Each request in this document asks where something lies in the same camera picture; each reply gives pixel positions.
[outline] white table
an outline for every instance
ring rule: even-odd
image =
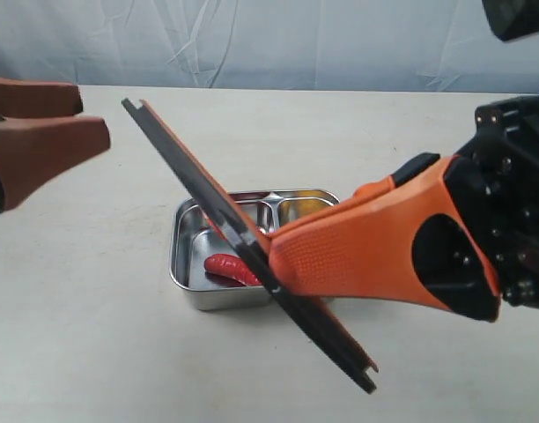
[[[333,308],[380,364],[367,396],[276,306],[192,309],[168,273],[188,193],[121,106],[147,99],[228,190],[341,199],[474,133],[502,95],[83,87],[110,152],[0,216],[0,422],[539,422],[539,311],[478,323]]]

